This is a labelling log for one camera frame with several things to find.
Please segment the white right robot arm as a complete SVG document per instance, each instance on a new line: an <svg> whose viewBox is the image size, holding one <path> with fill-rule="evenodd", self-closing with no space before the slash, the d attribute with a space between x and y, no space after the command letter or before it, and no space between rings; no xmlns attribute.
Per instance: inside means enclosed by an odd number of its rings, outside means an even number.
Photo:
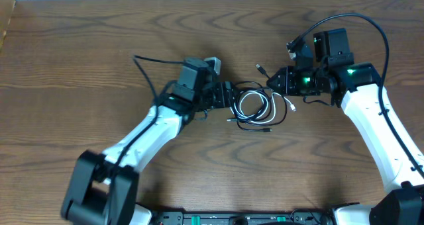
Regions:
<svg viewBox="0 0 424 225"><path fill-rule="evenodd" d="M283 67L267 82L289 96L328 93L351 119L380 172L386 196L374 206L334 208L333 224L422 224L423 153L400 122L370 63L328 68Z"/></svg>

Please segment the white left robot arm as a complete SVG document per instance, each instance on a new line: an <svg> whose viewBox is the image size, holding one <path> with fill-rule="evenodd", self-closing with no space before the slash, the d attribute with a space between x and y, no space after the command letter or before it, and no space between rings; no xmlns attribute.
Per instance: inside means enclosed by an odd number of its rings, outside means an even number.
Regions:
<svg viewBox="0 0 424 225"><path fill-rule="evenodd" d="M139 175L150 160L189 124L197 112L228 108L237 89L230 81L190 89L176 81L154 99L144 120L114 146L77 159L60 215L73 224L149 224L152 212L136 203Z"/></svg>

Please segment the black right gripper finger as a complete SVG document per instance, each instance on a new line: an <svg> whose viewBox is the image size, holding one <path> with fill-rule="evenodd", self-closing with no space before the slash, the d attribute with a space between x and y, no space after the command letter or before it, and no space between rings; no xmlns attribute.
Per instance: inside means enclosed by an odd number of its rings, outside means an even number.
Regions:
<svg viewBox="0 0 424 225"><path fill-rule="evenodd" d="M274 93L278 93L279 95L283 95L284 94L284 86L281 85L280 83L267 83L266 85Z"/></svg>
<svg viewBox="0 0 424 225"><path fill-rule="evenodd" d="M280 68L273 76L271 76L267 84L282 84L282 68Z"/></svg>

